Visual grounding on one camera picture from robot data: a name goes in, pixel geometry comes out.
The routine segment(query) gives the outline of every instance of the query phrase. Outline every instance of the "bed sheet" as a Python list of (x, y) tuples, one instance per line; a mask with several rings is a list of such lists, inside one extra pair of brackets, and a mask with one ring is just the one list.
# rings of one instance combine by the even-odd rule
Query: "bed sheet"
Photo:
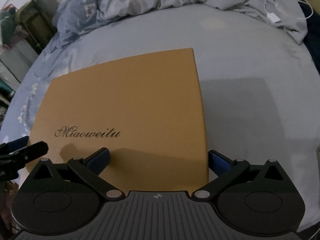
[[(296, 0), (63, 0), (52, 19), (60, 36), (55, 46), (63, 48), (81, 35), (126, 16), (195, 3), (245, 13), (283, 29), (298, 44), (307, 34), (307, 23)], [(281, 21), (271, 23), (267, 13), (276, 13)]]
[[(306, 205), (299, 230), (320, 221), (320, 77), (306, 47), (291, 36), (244, 14), (195, 4), (128, 17), (51, 52), (55, 39), (18, 88), (1, 142), (30, 133), (55, 77), (123, 57), (193, 48), (208, 148), (254, 164), (277, 159)], [(26, 176), (21, 171), (22, 181)]]

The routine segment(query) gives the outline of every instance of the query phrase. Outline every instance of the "black clamp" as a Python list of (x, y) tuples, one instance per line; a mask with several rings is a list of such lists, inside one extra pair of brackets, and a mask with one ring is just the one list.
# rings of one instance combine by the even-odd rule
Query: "black clamp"
[(125, 198), (124, 192), (98, 177), (109, 160), (106, 148), (67, 163), (41, 159), (11, 205), (19, 227), (40, 235), (63, 234), (92, 220), (103, 203)]
[(226, 224), (256, 236), (277, 236), (296, 231), (305, 205), (279, 162), (264, 165), (234, 161), (209, 152), (209, 167), (219, 177), (192, 193), (192, 198), (212, 204)]
[(0, 145), (0, 182), (17, 179), (18, 170), (47, 154), (48, 145), (45, 142), (27, 146), (28, 141), (29, 137), (25, 136)]

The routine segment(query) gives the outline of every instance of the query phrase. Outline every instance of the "box lid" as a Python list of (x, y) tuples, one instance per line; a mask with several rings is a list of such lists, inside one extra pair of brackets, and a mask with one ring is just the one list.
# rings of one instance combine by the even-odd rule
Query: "box lid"
[(205, 185), (204, 114), (193, 50), (123, 58), (55, 78), (31, 130), (30, 142), (40, 140), (53, 163), (107, 147), (111, 162), (100, 177), (124, 192), (193, 192)]

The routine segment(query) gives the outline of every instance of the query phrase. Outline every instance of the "circular mount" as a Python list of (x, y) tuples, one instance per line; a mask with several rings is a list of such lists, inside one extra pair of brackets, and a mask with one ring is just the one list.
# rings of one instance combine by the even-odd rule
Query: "circular mount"
[(28, 232), (61, 235), (88, 223), (99, 207), (92, 189), (65, 181), (50, 160), (42, 160), (21, 185), (11, 212), (18, 226)]
[(217, 210), (228, 225), (249, 235), (276, 236), (298, 228), (304, 203), (298, 192), (281, 191), (277, 181), (242, 183), (227, 188), (217, 199)]

